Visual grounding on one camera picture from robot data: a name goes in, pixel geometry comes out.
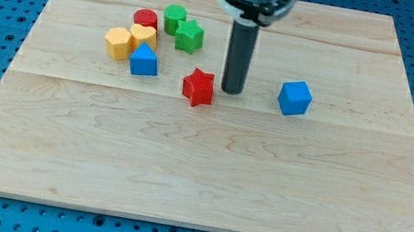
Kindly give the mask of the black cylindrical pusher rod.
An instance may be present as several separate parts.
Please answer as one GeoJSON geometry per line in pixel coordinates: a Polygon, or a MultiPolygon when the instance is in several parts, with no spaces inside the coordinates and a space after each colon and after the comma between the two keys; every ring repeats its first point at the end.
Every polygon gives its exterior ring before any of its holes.
{"type": "Polygon", "coordinates": [[[244,90],[258,34],[258,26],[250,27],[233,21],[221,79],[223,92],[237,95],[244,90]]]}

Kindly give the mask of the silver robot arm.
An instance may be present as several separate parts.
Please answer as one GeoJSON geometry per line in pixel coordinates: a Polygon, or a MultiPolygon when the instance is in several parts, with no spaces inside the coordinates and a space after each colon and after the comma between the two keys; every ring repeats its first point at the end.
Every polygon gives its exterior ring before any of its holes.
{"type": "Polygon", "coordinates": [[[284,18],[297,1],[218,0],[223,11],[233,18],[221,79],[222,91],[237,95],[244,90],[260,29],[284,18]]]}

